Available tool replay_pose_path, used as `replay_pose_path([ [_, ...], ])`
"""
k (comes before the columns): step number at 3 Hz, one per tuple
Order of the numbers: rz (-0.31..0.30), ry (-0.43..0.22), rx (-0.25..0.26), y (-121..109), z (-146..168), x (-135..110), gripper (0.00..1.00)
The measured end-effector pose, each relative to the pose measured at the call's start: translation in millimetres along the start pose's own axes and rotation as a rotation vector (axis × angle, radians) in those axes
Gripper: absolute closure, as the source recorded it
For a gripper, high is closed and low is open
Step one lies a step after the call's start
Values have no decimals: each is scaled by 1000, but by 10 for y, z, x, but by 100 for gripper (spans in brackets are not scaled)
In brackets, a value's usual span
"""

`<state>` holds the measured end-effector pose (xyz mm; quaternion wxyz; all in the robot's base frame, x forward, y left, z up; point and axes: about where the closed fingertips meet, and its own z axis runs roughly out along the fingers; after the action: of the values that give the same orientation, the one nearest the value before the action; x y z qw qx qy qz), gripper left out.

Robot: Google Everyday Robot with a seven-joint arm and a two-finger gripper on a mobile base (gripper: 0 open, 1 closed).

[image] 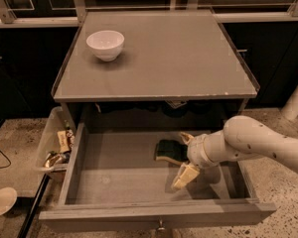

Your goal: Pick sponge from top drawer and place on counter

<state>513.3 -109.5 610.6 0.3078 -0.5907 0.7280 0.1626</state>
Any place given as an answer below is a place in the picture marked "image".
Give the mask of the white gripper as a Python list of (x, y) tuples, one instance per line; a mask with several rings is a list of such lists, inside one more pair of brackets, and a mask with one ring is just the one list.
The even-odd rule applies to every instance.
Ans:
[(183, 143), (188, 145), (187, 157), (190, 162), (181, 164), (171, 185), (173, 190), (184, 188), (200, 174), (200, 169), (207, 169), (217, 165), (208, 157), (205, 150), (206, 134), (194, 137), (189, 133), (181, 132), (180, 137)]

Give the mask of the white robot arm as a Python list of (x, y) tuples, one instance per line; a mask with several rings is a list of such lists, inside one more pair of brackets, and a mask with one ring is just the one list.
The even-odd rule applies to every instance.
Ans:
[(182, 164), (172, 188), (182, 189), (202, 169), (221, 162), (237, 162), (256, 156), (270, 158), (298, 174), (298, 139), (279, 134), (247, 116), (229, 118), (220, 131), (192, 136), (182, 133), (189, 162)]

